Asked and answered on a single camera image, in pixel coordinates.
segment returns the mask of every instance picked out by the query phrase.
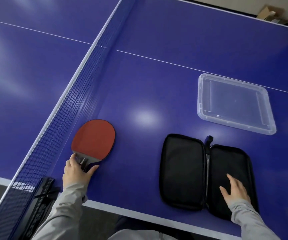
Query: plastic container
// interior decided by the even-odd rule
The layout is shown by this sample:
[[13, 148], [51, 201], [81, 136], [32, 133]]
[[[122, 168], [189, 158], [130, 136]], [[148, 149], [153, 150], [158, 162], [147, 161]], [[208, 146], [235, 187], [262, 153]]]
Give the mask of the plastic container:
[[226, 77], [200, 75], [198, 116], [203, 120], [261, 134], [273, 135], [276, 132], [267, 90]]

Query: table tennis paddle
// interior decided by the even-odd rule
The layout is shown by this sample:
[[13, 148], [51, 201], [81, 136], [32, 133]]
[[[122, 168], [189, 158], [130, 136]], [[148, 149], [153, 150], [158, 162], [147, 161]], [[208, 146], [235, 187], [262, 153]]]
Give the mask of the table tennis paddle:
[[91, 163], [105, 159], [115, 142], [115, 129], [106, 120], [90, 120], [78, 129], [71, 149], [81, 169], [87, 172]]

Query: hand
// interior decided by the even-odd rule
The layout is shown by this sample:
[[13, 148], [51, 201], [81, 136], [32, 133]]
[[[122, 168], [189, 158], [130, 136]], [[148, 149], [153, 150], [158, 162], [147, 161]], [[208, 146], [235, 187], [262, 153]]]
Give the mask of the hand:
[[237, 199], [244, 199], [251, 203], [250, 197], [247, 195], [246, 189], [241, 181], [233, 178], [230, 174], [226, 174], [231, 184], [231, 195], [229, 195], [222, 186], [220, 186], [221, 193], [227, 205], [232, 204]]
[[66, 161], [63, 174], [63, 188], [74, 183], [82, 183], [86, 187], [90, 182], [93, 173], [98, 169], [99, 165], [93, 166], [88, 172], [83, 172], [81, 166], [75, 160], [75, 153], [71, 155], [70, 159]]

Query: gray sleeve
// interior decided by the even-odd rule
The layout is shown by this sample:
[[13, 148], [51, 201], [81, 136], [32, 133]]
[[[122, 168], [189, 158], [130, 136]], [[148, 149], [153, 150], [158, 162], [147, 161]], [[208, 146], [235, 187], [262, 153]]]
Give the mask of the gray sleeve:
[[280, 240], [263, 222], [260, 215], [246, 200], [239, 199], [229, 205], [232, 222], [241, 226], [242, 240]]
[[57, 198], [52, 211], [32, 240], [79, 239], [78, 226], [86, 190], [82, 184], [69, 185]]

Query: gray jacket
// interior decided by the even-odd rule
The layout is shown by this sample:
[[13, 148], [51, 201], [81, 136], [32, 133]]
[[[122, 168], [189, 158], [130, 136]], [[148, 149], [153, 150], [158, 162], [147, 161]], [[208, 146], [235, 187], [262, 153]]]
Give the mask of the gray jacket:
[[[82, 215], [82, 203], [87, 188], [81, 184], [68, 186], [55, 201], [46, 221], [38, 228], [32, 240], [77, 240], [79, 220]], [[263, 222], [252, 205], [239, 200], [229, 206], [232, 222], [242, 228], [243, 240], [278, 240], [279, 238]], [[176, 240], [175, 238], [153, 230], [121, 230], [109, 240]]]

